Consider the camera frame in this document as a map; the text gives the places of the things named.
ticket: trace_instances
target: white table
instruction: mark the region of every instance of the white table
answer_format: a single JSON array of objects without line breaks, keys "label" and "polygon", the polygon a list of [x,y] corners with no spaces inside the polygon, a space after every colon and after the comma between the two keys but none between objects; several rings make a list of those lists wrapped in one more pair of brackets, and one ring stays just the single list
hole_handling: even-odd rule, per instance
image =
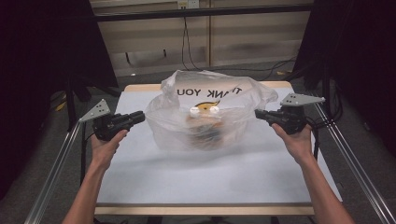
[{"label": "white table", "polygon": [[[263,82],[278,93],[279,108],[288,82]],[[160,85],[128,86],[116,113],[144,110],[161,94]],[[336,196],[330,171],[318,163]],[[147,122],[135,125],[120,143],[99,193],[96,215],[313,215],[300,167],[264,120],[253,119],[244,137],[213,151],[159,149]]]}]

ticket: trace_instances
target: finger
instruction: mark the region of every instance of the finger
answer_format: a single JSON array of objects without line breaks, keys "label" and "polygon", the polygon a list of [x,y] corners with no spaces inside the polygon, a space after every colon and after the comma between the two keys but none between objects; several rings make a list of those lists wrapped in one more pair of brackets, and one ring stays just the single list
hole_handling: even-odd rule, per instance
[{"label": "finger", "polygon": [[99,139],[96,137],[95,134],[93,134],[91,136],[91,144],[92,144],[92,147],[97,147],[97,146],[101,145]]},{"label": "finger", "polygon": [[305,128],[305,129],[308,129],[309,132],[312,131],[312,127],[311,127],[311,125],[309,125],[309,124],[306,124],[304,128]]},{"label": "finger", "polygon": [[121,130],[119,131],[111,140],[110,140],[110,144],[113,145],[114,147],[116,147],[119,142],[126,136],[126,134],[128,133],[127,130]]},{"label": "finger", "polygon": [[283,138],[284,136],[287,135],[286,132],[285,132],[285,130],[283,130],[283,128],[280,127],[278,124],[273,123],[273,124],[271,125],[271,127],[274,129],[275,133],[276,133],[279,137]]}]

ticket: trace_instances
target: electrical outlet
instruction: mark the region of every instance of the electrical outlet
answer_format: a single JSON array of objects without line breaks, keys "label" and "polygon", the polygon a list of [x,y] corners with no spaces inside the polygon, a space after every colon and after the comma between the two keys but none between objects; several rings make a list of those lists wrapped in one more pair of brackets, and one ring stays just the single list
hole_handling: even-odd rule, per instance
[{"label": "electrical outlet", "polygon": [[189,8],[189,2],[187,0],[177,1],[178,9],[187,9]]},{"label": "electrical outlet", "polygon": [[199,8],[199,0],[189,0],[188,8]]}]

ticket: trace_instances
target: wooden table edge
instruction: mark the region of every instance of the wooden table edge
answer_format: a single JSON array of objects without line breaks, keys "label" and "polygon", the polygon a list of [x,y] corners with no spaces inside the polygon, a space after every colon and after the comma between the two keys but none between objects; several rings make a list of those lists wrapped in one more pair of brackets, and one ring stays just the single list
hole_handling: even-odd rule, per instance
[{"label": "wooden table edge", "polygon": [[311,216],[311,204],[283,205],[224,205],[224,206],[138,206],[98,204],[96,215],[134,215],[134,216]]}]

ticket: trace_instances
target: person's arm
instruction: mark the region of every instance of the person's arm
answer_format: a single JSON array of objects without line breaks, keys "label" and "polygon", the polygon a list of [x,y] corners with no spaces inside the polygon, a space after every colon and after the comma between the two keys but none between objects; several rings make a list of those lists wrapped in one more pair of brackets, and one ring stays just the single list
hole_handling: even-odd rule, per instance
[{"label": "person's arm", "polygon": [[110,166],[119,142],[127,133],[126,130],[120,131],[109,142],[100,141],[95,135],[92,136],[92,161],[63,224],[93,223],[96,200],[103,176]]},{"label": "person's arm", "polygon": [[308,188],[318,223],[355,223],[344,206],[332,192],[312,153],[311,127],[296,134],[287,135],[277,124],[276,134],[283,139],[291,156],[300,165]]}]

